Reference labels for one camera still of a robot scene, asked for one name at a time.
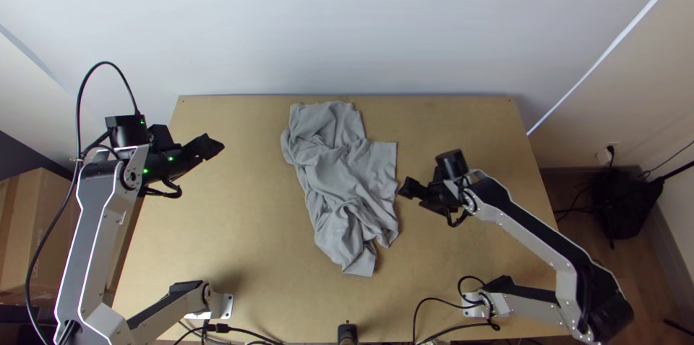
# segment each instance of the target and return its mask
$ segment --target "gray cloth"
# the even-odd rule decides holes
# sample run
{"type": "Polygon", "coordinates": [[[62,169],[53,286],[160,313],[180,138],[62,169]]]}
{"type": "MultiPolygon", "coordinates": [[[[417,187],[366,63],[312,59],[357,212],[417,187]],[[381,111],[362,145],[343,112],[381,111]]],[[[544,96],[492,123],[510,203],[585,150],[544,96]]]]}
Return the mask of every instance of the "gray cloth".
{"type": "Polygon", "coordinates": [[[344,273],[371,276],[373,240],[389,247],[398,236],[396,143],[369,141],[361,114],[342,101],[292,105],[280,143],[304,189],[316,245],[344,273]]]}

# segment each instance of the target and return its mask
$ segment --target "wooden floor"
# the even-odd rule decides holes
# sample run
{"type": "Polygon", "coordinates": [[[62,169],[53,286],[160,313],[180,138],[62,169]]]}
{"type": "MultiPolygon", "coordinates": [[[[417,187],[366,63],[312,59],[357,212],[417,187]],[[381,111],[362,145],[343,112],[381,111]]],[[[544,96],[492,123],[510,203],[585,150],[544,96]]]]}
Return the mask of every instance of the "wooden floor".
{"type": "MultiPolygon", "coordinates": [[[[576,187],[580,189],[585,186],[590,178],[591,174],[584,172],[543,171],[542,179],[552,208],[568,208],[578,193],[576,187]]],[[[577,206],[582,205],[590,205],[588,194],[577,202],[577,206]]],[[[559,230],[614,273],[634,309],[634,322],[610,341],[610,345],[694,344],[694,338],[662,323],[663,319],[668,318],[685,326],[692,325],[680,320],[663,269],[656,259],[646,233],[642,232],[632,239],[616,241],[615,249],[611,250],[607,239],[590,215],[572,213],[559,222],[559,230]]],[[[542,345],[580,344],[570,336],[535,339],[542,345]]],[[[520,338],[509,339],[509,342],[513,345],[532,344],[529,340],[520,338]]],[[[507,343],[504,340],[496,340],[477,344],[507,343]]]]}

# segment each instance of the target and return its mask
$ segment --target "power outlet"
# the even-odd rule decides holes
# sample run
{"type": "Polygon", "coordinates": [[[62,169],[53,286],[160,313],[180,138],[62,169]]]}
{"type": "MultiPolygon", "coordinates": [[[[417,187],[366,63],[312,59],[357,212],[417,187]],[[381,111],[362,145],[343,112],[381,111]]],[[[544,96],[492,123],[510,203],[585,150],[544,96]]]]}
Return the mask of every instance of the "power outlet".
{"type": "Polygon", "coordinates": [[[612,157],[617,155],[617,147],[619,147],[620,142],[607,142],[604,148],[595,153],[595,160],[600,166],[607,166],[612,161],[612,157]],[[607,150],[608,146],[612,146],[614,149],[614,155],[607,150]]]}

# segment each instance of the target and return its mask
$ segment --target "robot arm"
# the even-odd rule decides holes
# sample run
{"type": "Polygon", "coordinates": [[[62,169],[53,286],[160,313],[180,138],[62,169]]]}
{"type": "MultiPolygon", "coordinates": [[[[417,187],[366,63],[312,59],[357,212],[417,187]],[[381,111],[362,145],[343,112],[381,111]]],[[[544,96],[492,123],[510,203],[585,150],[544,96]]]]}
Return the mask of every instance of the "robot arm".
{"type": "Polygon", "coordinates": [[[162,299],[130,319],[103,301],[116,235],[137,198],[154,192],[179,197],[181,190],[171,181],[224,149],[207,135],[185,146],[175,144],[166,126],[148,129],[141,115],[108,117],[106,124],[118,159],[108,159],[109,152],[101,151],[82,167],[77,183],[82,212],[56,302],[55,343],[151,344],[184,315],[229,319],[233,296],[214,292],[206,281],[176,283],[162,299]],[[175,192],[147,187],[156,181],[175,192]]]}
{"type": "Polygon", "coordinates": [[[633,320],[614,275],[596,265],[585,250],[514,203],[496,179],[468,170],[460,150],[443,153],[436,161],[434,180],[427,187],[407,177],[398,194],[419,198],[420,206],[446,216],[452,227],[467,216],[495,223],[557,271],[555,291],[519,286],[511,277],[500,276],[464,294],[467,302],[482,302],[467,316],[487,318],[492,309],[502,317],[512,312],[528,315],[566,326],[573,338],[587,344],[608,341],[633,320]],[[453,220],[451,213],[459,208],[463,214],[453,220]]]}

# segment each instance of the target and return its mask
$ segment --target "table surface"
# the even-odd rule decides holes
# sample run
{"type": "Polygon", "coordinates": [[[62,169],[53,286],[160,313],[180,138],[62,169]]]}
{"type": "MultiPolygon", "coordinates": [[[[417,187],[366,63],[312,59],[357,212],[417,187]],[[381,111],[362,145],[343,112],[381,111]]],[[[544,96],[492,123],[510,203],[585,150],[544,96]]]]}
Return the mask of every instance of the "table surface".
{"type": "MultiPolygon", "coordinates": [[[[280,151],[293,103],[354,103],[370,140],[397,142],[397,179],[428,182],[434,157],[460,148],[471,168],[504,184],[514,201],[556,228],[552,209],[515,101],[464,96],[184,96],[171,119],[173,138],[202,133],[226,149],[177,182],[178,200],[145,201],[118,285],[114,309],[129,317],[159,300],[177,281],[205,279],[235,295],[229,325],[285,342],[334,342],[349,320],[360,341],[411,341],[419,300],[460,303],[464,275],[485,281],[554,288],[554,272],[500,227],[475,218],[458,228],[403,197],[395,200],[400,236],[378,247],[376,270],[342,274],[313,242],[304,193],[280,151]]],[[[466,284],[472,290],[477,284],[466,284]]],[[[476,323],[462,310],[429,302],[419,310],[417,339],[476,323]]],[[[530,318],[499,318],[489,327],[442,339],[556,336],[567,332],[530,318]]],[[[183,333],[175,325],[161,338],[183,333]]],[[[246,340],[238,334],[219,338],[246,340]]]]}

